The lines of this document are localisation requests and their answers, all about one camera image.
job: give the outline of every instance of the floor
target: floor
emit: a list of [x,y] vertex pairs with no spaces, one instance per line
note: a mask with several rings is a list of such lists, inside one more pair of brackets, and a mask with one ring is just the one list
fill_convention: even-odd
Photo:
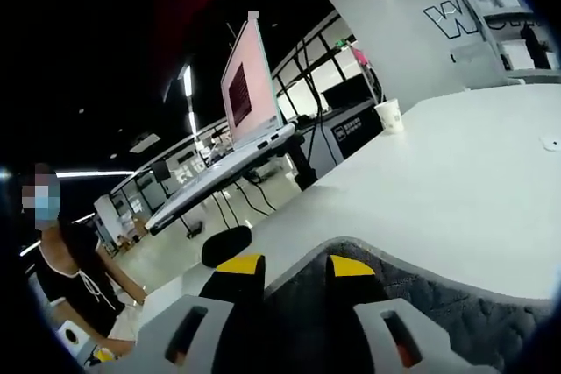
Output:
[[[288,159],[279,159],[278,162],[280,170],[260,184],[267,199],[275,208],[281,207],[300,193]],[[256,187],[245,180],[239,181],[238,184],[255,208],[267,214],[273,212]],[[248,206],[244,196],[235,186],[225,189],[224,196],[227,199],[220,193],[215,194],[231,227],[236,226],[236,222],[226,205],[226,200],[240,224],[251,228],[266,218]],[[211,197],[202,204],[201,209],[206,215],[204,230],[200,235],[187,239],[185,225],[181,220],[177,220],[157,236],[146,236],[126,253],[117,255],[115,259],[119,266],[150,293],[196,265],[201,259],[204,242],[227,228],[216,202]]]

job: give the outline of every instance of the black chair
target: black chair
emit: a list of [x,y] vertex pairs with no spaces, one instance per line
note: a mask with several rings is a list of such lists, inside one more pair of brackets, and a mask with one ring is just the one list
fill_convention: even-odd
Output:
[[204,242],[202,264],[217,267],[230,260],[252,243],[252,231],[242,225],[219,232]]

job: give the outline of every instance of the laptop screen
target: laptop screen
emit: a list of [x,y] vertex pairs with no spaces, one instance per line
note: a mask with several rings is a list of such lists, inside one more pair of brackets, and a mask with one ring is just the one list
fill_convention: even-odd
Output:
[[281,126],[256,19],[245,23],[238,36],[222,78],[222,97],[234,144]]

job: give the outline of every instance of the human arm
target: human arm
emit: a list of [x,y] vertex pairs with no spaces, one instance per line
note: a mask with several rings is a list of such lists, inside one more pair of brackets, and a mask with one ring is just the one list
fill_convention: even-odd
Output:
[[144,304],[144,300],[146,298],[144,290],[123,272],[123,270],[113,261],[110,255],[107,254],[104,247],[97,247],[96,253],[99,258],[102,259],[107,273],[109,273],[113,280],[115,280],[115,282],[117,282],[124,291],[131,295],[131,297],[140,305]]
[[99,346],[102,348],[107,348],[116,356],[126,355],[131,352],[132,347],[134,346],[134,342],[128,341],[119,341],[117,339],[109,339],[99,332],[97,332],[94,328],[92,328],[87,321],[83,319],[81,315],[78,314],[76,310],[70,305],[70,303],[66,300],[59,302],[53,308],[54,317],[59,322],[64,322],[66,320],[70,320],[76,326],[81,328],[86,334],[89,335]]

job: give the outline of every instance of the monitor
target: monitor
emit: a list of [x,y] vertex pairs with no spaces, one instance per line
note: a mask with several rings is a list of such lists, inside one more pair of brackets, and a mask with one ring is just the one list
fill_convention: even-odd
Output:
[[323,96],[332,109],[343,109],[372,100],[372,93],[362,74],[357,74],[325,90]]
[[281,127],[281,113],[257,19],[250,19],[242,27],[221,85],[234,147]]
[[152,164],[150,165],[150,169],[153,171],[154,178],[158,182],[162,182],[171,177],[171,174],[169,173],[169,169],[167,169],[166,161],[161,160],[161,161],[152,162]]

